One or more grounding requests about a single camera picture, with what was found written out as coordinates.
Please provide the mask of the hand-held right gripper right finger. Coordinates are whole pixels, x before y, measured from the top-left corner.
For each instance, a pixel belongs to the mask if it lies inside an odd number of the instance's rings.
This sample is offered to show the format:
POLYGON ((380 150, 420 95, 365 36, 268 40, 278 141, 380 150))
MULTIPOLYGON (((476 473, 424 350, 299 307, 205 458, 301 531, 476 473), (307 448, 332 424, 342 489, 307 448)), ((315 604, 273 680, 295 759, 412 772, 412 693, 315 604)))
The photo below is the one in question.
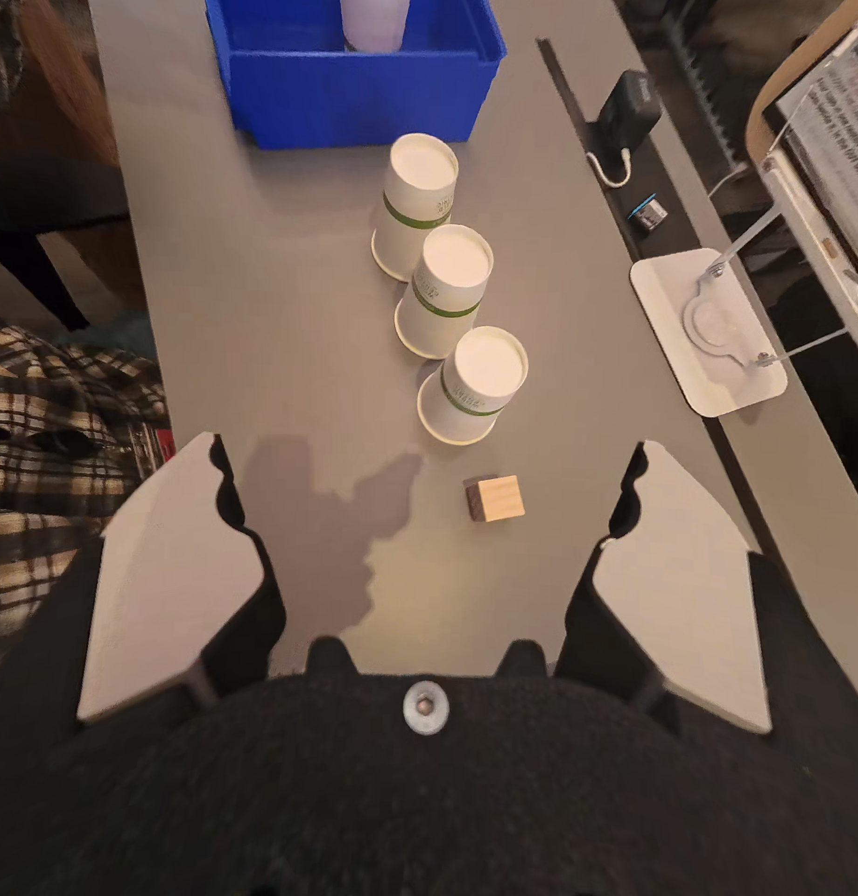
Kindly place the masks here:
POLYGON ((572 593, 554 676, 680 731, 680 701, 772 731, 751 550, 659 442, 638 442, 608 530, 572 593))

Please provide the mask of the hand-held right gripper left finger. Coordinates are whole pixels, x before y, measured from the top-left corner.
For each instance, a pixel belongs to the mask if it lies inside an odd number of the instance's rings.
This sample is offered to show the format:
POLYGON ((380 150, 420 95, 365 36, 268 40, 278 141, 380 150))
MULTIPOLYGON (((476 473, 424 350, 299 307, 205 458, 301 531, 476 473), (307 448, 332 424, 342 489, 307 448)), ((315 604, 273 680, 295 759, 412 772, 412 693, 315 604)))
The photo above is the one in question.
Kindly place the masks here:
POLYGON ((267 679, 287 613, 219 434, 150 476, 101 540, 78 721, 174 687, 207 708, 267 679))

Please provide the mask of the white paper cup green stripe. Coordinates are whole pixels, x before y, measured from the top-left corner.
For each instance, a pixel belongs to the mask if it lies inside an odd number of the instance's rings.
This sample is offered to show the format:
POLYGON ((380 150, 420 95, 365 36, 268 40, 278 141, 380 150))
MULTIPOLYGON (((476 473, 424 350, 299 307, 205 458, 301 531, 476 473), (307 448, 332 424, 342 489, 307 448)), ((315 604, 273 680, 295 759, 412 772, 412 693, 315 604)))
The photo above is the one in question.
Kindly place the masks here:
POLYGON ((402 345, 428 360, 452 353, 474 325, 493 266, 477 230, 454 223, 433 230, 393 315, 402 345))
POLYGON ((527 372, 527 353, 512 333, 495 326, 469 330, 421 385, 419 421, 439 442, 480 442, 523 386, 527 372))
POLYGON ((429 134, 407 133, 391 145, 371 252, 392 279, 409 281, 427 236, 449 222, 458 173, 454 151, 429 134))

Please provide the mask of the blue plastic bin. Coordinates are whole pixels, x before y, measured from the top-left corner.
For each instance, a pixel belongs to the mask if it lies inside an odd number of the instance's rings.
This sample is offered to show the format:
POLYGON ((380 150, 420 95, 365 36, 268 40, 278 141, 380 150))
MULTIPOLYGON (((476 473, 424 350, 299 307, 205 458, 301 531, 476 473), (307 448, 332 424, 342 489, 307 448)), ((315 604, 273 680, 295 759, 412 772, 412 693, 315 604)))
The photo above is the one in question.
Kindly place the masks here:
POLYGON ((486 1, 411 2, 393 53, 347 45, 340 2, 205 6, 233 129, 264 151, 466 141, 507 54, 486 1))

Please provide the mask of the person's plaid shirt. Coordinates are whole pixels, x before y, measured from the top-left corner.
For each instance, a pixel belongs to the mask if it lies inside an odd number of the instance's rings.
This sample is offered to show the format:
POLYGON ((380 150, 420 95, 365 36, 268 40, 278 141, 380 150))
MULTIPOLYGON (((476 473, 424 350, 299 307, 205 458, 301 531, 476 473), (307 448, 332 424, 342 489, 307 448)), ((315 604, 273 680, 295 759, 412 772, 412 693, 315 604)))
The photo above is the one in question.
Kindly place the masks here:
POLYGON ((53 342, 0 318, 0 663, 169 428, 154 350, 53 342))

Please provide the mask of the wooden cube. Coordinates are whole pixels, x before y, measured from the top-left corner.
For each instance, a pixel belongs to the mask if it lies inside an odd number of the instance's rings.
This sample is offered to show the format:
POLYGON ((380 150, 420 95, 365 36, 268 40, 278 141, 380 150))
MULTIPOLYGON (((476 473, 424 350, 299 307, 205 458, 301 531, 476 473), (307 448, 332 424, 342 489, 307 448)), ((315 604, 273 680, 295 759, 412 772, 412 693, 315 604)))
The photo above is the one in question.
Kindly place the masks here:
POLYGON ((475 476, 464 482, 468 513, 474 522, 512 520, 525 515, 515 475, 475 476))

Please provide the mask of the white document stand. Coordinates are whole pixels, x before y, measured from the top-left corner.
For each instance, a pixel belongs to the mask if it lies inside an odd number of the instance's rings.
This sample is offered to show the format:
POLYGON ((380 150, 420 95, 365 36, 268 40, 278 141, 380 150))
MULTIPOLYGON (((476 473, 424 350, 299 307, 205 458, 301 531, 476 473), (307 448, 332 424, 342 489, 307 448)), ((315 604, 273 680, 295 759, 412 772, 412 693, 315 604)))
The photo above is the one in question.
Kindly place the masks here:
POLYGON ((858 272, 815 197, 787 154, 771 151, 760 173, 771 208, 722 253, 700 248, 636 262, 630 281, 687 403, 716 419, 782 396, 784 364, 796 354, 838 336, 858 348, 858 272), (740 250, 782 219, 833 304, 838 330, 796 350, 773 343, 740 282, 740 250))

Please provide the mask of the black charger block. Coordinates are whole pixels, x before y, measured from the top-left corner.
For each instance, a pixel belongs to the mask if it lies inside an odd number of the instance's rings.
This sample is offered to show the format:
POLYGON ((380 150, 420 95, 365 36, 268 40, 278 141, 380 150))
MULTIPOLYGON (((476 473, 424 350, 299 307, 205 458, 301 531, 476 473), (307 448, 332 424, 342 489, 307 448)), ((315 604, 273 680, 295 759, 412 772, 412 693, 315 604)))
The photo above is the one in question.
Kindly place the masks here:
POLYGON ((600 110, 597 125, 601 140, 616 153, 634 152, 661 115, 661 98, 649 73, 626 70, 600 110))

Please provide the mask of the brown backing board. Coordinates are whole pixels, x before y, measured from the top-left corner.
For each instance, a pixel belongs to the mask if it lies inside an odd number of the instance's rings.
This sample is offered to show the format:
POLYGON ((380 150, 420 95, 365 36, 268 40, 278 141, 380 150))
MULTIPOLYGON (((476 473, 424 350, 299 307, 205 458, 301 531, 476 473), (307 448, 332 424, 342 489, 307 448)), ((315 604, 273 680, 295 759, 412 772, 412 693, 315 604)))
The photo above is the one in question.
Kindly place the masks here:
POLYGON ((753 168, 759 168, 776 139, 775 132, 764 117, 766 108, 844 39, 857 21, 858 1, 841 2, 761 88, 745 126, 745 148, 753 168))

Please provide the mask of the plain white paper cup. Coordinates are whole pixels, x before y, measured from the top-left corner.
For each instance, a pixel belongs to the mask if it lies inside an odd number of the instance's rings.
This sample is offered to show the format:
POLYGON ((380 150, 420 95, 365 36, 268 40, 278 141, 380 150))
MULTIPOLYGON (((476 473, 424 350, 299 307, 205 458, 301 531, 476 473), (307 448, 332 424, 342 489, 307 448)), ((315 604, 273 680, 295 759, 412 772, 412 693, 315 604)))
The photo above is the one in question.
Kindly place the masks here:
POLYGON ((345 48, 389 54, 401 50, 409 1, 341 1, 345 48))

